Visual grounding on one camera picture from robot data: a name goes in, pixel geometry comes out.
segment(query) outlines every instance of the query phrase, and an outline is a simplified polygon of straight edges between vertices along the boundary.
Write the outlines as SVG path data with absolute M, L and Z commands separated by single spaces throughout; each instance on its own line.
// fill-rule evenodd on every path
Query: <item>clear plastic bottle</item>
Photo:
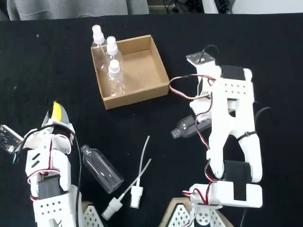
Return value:
M 94 25 L 93 30 L 93 43 L 91 45 L 91 51 L 93 55 L 93 60 L 97 69 L 97 73 L 105 76 L 107 74 L 107 60 L 106 60 L 106 40 L 101 31 L 99 25 Z
M 108 67 L 108 87 L 111 96 L 117 96 L 125 93 L 124 75 L 120 68 L 118 60 L 111 60 Z
M 106 46 L 107 52 L 106 52 L 106 59 L 107 62 L 110 63 L 111 60 L 118 60 L 120 65 L 122 65 L 122 54 L 118 50 L 118 46 L 116 43 L 116 38 L 113 36 L 109 36 L 107 38 L 107 46 Z
M 99 150 L 83 145 L 81 152 L 84 165 L 108 194 L 122 184 L 124 179 Z

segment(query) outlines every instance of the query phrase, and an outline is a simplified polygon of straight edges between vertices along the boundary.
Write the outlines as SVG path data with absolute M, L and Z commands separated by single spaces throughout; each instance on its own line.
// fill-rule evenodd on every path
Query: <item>black table surface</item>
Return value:
M 101 214 L 113 196 L 138 174 L 140 154 L 150 135 L 145 159 L 152 162 L 141 179 L 140 208 L 124 206 L 109 226 L 157 226 L 174 197 L 181 197 L 204 176 L 205 147 L 197 136 L 174 140 L 170 131 L 191 114 L 189 102 L 175 94 L 106 111 L 100 97 L 90 54 L 91 27 L 102 25 L 118 40 L 151 34 L 170 78 L 195 73 L 185 55 L 208 44 L 220 49 L 220 64 L 253 72 L 256 110 L 270 106 L 257 122 L 263 179 L 263 207 L 249 209 L 243 226 L 282 226 L 299 219 L 302 162 L 303 14 L 292 15 L 146 15 L 67 20 L 0 22 L 0 123 L 24 135 L 37 128 L 49 103 L 56 99 L 67 110 L 80 144 L 98 148 L 125 178 L 108 195 L 84 168 L 81 192 Z M 177 88 L 194 94 L 196 81 Z M 225 158 L 238 158 L 233 140 Z M 24 155 L 17 165 L 0 152 L 0 226 L 35 226 Z M 78 179 L 77 152 L 70 157 L 72 183 Z M 242 208 L 222 213 L 239 226 Z

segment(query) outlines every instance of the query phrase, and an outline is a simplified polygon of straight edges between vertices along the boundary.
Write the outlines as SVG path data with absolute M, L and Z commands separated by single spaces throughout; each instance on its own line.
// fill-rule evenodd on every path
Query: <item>cardboard box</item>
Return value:
M 101 97 L 106 109 L 167 95 L 169 78 L 151 35 L 117 41 L 123 55 L 125 94 L 110 96 L 107 77 L 94 62 Z

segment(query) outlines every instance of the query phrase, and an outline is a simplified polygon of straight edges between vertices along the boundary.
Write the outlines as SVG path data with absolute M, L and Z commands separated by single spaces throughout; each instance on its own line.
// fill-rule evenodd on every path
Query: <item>person's clothing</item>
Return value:
M 7 0 L 10 20 L 148 14 L 147 0 Z

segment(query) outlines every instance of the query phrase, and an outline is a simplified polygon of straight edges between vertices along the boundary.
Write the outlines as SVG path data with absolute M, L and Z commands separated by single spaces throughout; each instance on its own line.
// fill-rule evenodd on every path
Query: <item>perforated plate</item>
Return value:
M 104 227 L 94 206 L 88 206 L 83 214 L 84 227 Z
M 189 222 L 189 213 L 183 204 L 176 206 L 167 227 L 183 227 Z
M 196 221 L 201 226 L 225 227 L 220 216 L 214 209 L 198 208 Z

